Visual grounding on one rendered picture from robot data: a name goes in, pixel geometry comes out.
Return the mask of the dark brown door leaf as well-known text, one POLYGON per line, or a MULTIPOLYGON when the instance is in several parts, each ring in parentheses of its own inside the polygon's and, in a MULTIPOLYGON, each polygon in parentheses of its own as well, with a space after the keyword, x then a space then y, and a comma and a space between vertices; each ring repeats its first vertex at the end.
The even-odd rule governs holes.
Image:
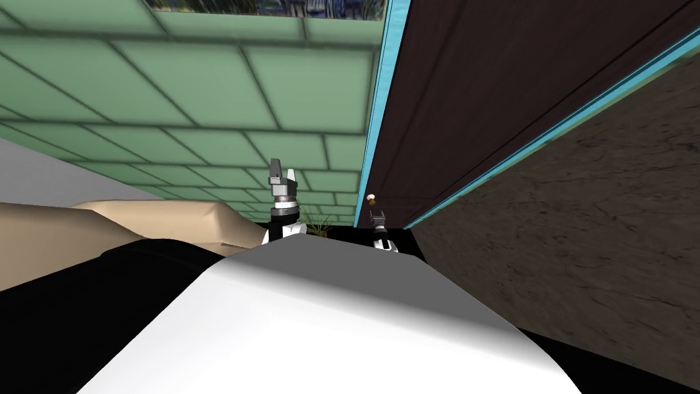
POLYGON ((699 46, 700 0, 412 0, 357 226, 418 223, 699 46))

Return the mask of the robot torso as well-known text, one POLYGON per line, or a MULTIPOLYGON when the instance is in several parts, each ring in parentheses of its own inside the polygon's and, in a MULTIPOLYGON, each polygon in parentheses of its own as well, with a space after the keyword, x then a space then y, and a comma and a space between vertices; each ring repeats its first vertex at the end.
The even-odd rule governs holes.
POLYGON ((293 235, 210 266, 78 394, 580 394, 407 254, 293 235))

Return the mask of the green potted plant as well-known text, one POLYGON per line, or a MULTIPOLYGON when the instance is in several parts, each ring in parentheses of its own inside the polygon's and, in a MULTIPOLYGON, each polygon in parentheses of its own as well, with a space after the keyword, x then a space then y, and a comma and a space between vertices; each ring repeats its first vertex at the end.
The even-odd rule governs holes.
POLYGON ((327 238, 332 227, 330 214, 321 213, 313 207, 301 208, 301 221, 307 226, 306 232, 318 237, 327 238))

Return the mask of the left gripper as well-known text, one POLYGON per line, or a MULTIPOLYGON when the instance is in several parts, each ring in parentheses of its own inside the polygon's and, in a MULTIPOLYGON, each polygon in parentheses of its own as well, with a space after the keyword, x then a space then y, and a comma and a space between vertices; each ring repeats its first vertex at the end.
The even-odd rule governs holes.
POLYGON ((297 181, 294 169, 289 168, 286 172, 286 176, 283 177, 281 161, 279 159, 271 159, 268 182, 272 195, 297 194, 297 181))

